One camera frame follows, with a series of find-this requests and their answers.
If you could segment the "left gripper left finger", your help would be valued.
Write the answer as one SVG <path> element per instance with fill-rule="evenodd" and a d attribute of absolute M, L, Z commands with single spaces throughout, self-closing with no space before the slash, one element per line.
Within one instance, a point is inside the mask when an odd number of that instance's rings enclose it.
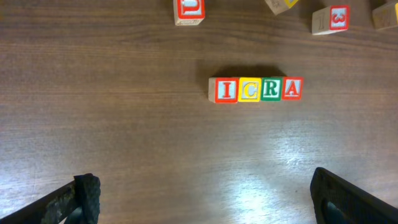
<path fill-rule="evenodd" d="M 34 203 L 1 218 L 3 224 L 90 223 L 97 224 L 100 214 L 100 179 L 89 173 Z"/>

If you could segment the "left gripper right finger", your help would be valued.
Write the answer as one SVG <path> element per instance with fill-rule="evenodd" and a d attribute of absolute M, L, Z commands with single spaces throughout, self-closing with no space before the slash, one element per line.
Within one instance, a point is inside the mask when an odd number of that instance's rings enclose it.
<path fill-rule="evenodd" d="M 310 194 L 318 224 L 397 224 L 397 208 L 325 168 L 315 169 Z"/>

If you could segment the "red A block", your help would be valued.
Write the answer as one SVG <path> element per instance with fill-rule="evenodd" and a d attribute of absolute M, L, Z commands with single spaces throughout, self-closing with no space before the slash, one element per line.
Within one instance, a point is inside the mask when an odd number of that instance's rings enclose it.
<path fill-rule="evenodd" d="M 299 101 L 302 99 L 303 77 L 284 77 L 282 100 Z"/>

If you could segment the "green R block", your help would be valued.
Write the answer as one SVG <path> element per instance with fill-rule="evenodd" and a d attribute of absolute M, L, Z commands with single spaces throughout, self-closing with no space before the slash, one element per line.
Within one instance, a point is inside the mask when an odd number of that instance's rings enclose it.
<path fill-rule="evenodd" d="M 262 78 L 261 101 L 281 101 L 283 78 Z"/>

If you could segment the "yellow C block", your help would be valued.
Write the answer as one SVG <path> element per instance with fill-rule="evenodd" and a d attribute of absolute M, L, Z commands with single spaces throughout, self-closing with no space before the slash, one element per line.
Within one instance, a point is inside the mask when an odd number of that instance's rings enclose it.
<path fill-rule="evenodd" d="M 241 103 L 260 102 L 262 78 L 241 77 L 239 79 L 238 101 Z"/>

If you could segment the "red I block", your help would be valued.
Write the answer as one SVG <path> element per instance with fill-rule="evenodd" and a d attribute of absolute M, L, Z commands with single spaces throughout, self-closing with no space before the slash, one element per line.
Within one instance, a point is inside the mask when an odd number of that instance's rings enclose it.
<path fill-rule="evenodd" d="M 238 102 L 239 78 L 213 77 L 208 80 L 208 99 L 217 104 Z"/>

